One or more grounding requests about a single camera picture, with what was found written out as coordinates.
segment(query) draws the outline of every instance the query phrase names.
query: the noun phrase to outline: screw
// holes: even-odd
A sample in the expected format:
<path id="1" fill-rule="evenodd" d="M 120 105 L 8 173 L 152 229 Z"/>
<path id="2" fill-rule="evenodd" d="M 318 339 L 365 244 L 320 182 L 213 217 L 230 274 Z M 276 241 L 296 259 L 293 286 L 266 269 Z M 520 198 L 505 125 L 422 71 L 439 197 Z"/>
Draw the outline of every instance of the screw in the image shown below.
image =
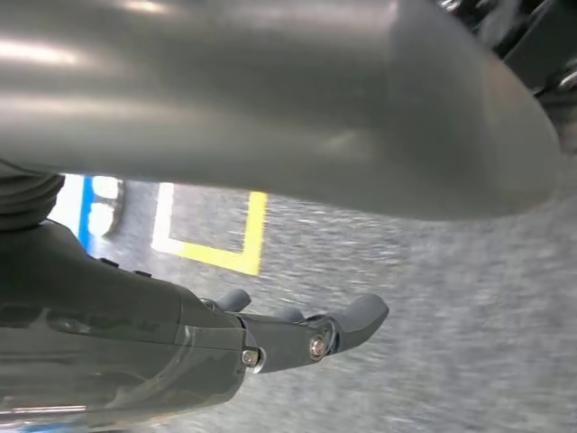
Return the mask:
<path id="1" fill-rule="evenodd" d="M 327 345 L 322 336 L 313 336 L 309 344 L 310 359 L 316 362 L 321 361 L 327 355 Z"/>
<path id="2" fill-rule="evenodd" d="M 255 350 L 244 350 L 242 352 L 242 363 L 247 367 L 255 367 L 259 363 L 259 353 Z"/>

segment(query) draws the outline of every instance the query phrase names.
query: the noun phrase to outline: bolt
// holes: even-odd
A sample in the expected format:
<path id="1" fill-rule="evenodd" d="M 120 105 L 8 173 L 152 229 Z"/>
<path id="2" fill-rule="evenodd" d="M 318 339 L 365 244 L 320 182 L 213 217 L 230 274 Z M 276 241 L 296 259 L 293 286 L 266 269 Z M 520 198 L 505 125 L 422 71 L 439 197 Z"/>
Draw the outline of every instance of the bolt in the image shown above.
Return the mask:
<path id="1" fill-rule="evenodd" d="M 313 336 L 309 344 L 310 359 L 316 362 L 321 361 L 327 355 L 327 345 L 322 336 Z"/>
<path id="2" fill-rule="evenodd" d="M 247 367 L 255 367 L 259 363 L 259 353 L 255 350 L 244 350 L 242 352 L 242 363 Z"/>

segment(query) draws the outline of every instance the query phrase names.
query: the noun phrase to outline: blue marking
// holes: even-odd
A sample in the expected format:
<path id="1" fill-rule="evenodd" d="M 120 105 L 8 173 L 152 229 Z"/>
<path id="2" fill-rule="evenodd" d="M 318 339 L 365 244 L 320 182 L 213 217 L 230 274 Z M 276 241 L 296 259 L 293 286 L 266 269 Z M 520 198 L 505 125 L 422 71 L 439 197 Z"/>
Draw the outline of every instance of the blue marking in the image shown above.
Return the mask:
<path id="1" fill-rule="evenodd" d="M 92 188 L 92 177 L 84 176 L 82 186 L 82 201 L 80 204 L 80 222 L 78 224 L 78 241 L 87 251 L 90 253 L 91 237 L 88 232 L 88 215 L 91 207 L 94 203 L 94 190 Z"/>

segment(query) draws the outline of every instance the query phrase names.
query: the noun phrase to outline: black rubber part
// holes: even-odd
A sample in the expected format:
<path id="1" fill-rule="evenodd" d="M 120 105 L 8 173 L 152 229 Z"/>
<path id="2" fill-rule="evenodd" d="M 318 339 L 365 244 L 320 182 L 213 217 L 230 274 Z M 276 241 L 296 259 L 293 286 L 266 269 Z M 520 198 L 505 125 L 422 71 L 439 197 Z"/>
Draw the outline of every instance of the black rubber part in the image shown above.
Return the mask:
<path id="1" fill-rule="evenodd" d="M 302 315 L 301 310 L 292 308 L 292 307 L 287 307 L 285 309 L 281 310 L 281 313 L 278 315 L 278 317 L 284 318 L 284 320 L 287 320 L 287 322 L 292 322 L 292 323 L 299 323 L 305 320 L 305 316 Z"/>
<path id="2" fill-rule="evenodd" d="M 250 296 L 242 289 L 235 289 L 228 292 L 215 303 L 223 311 L 240 313 L 250 303 Z"/>
<path id="3" fill-rule="evenodd" d="M 348 308 L 327 316 L 333 318 L 338 327 L 338 352 L 362 345 L 376 332 L 388 316 L 388 307 L 379 296 L 364 295 Z"/>
<path id="4" fill-rule="evenodd" d="M 56 205 L 60 175 L 0 178 L 0 232 L 37 226 Z"/>

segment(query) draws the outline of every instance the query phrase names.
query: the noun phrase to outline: yellow painted line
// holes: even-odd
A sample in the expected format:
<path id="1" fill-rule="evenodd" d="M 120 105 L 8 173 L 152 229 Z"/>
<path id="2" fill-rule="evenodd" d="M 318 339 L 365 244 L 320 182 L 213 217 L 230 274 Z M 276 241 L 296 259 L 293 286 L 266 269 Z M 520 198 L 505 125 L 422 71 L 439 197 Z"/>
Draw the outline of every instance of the yellow painted line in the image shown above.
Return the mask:
<path id="1" fill-rule="evenodd" d="M 171 239 L 170 219 L 173 204 L 174 185 L 161 184 L 156 205 L 152 248 L 163 253 L 207 263 L 248 275 L 258 275 L 261 263 L 261 248 L 265 229 L 267 195 L 251 192 L 248 199 L 247 226 L 242 253 L 235 253 L 206 245 L 192 244 Z"/>

